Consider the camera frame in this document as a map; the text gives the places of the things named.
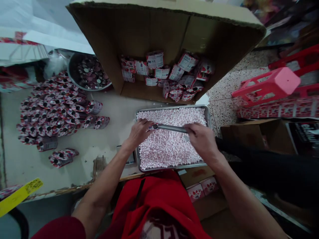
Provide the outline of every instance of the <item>person's hand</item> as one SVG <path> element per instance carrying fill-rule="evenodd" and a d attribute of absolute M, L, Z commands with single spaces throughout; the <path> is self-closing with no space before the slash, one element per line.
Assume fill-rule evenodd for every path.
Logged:
<path fill-rule="evenodd" d="M 226 160 L 217 148 L 213 130 L 197 122 L 186 124 L 184 127 L 189 134 L 190 143 L 205 163 L 211 165 L 212 163 Z"/>
<path fill-rule="evenodd" d="M 153 123 L 153 121 L 148 121 L 147 119 L 137 120 L 132 126 L 130 136 L 123 142 L 122 148 L 134 151 L 153 132 L 152 130 L 146 132 Z"/>

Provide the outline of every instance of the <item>person's left hand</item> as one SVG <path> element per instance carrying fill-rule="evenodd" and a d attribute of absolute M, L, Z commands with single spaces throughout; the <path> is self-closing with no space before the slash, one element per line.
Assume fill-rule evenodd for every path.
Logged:
<path fill-rule="evenodd" d="M 153 121 L 148 121 L 147 119 L 139 119 L 132 126 L 130 136 L 123 142 L 122 148 L 134 151 L 153 132 L 152 130 L 146 132 L 153 123 Z"/>

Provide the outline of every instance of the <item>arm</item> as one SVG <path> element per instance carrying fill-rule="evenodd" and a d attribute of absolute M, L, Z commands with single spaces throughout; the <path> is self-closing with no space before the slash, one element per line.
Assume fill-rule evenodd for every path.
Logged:
<path fill-rule="evenodd" d="M 287 238 L 275 219 L 229 166 L 217 148 L 214 132 L 199 123 L 184 127 L 199 156 L 215 172 L 237 222 L 255 238 Z"/>
<path fill-rule="evenodd" d="M 83 224 L 86 238 L 92 239 L 95 237 L 119 183 L 126 161 L 135 148 L 152 133 L 152 131 L 146 132 L 152 123 L 152 121 L 146 119 L 139 119 L 133 125 L 129 138 L 124 141 L 120 151 L 93 183 L 72 214 Z"/>

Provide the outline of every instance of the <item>red shirt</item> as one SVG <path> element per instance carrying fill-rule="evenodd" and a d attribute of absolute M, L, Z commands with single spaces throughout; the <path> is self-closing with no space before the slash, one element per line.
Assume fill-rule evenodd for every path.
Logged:
<path fill-rule="evenodd" d="M 99 238 L 148 238 L 157 232 L 160 238 L 210 238 L 172 170 L 128 181 L 110 227 Z M 85 230 L 78 219 L 67 216 L 49 222 L 32 238 L 84 239 Z"/>

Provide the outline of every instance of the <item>red sleeve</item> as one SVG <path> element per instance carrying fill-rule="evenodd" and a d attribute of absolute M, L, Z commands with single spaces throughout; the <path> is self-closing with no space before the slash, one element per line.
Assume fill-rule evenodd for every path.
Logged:
<path fill-rule="evenodd" d="M 85 239 L 84 226 L 71 216 L 57 218 L 42 227 L 32 239 Z"/>

